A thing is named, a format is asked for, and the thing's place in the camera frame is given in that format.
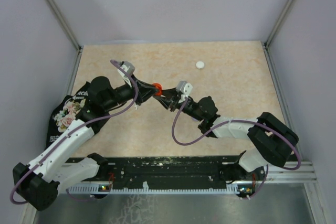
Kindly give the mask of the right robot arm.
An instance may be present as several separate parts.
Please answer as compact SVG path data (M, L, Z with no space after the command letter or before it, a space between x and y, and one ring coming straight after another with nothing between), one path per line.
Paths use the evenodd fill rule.
M210 96L194 101L190 97L192 86L185 81L166 90L157 83L154 86L157 89L154 98L167 110L177 111L178 115L185 113L200 122L198 129L202 135L191 144L204 137L236 138L253 143L253 149L243 151L235 163L225 165L220 171L223 179L230 183L248 179L256 169L269 164L285 169L291 154L299 156L297 134L269 112L255 119L229 118L218 114Z

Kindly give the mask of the orange earbud charging case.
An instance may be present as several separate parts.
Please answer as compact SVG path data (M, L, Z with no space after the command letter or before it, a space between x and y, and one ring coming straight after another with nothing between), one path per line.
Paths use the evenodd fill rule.
M162 95L162 86L159 83L154 83L153 86L156 89L155 96L161 96Z

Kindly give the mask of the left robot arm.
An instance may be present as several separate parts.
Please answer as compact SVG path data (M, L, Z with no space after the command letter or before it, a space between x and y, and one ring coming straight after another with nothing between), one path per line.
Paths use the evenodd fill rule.
M86 179L108 177L108 161L92 153L79 163L63 168L63 164L83 143L95 136L112 118L109 112L128 101L140 105L160 94L160 85L148 84L135 76L127 76L125 84L113 88L107 77L96 77L88 86L88 100L65 131L38 157L27 165L13 168L12 204L31 204L36 210L47 209L57 196Z

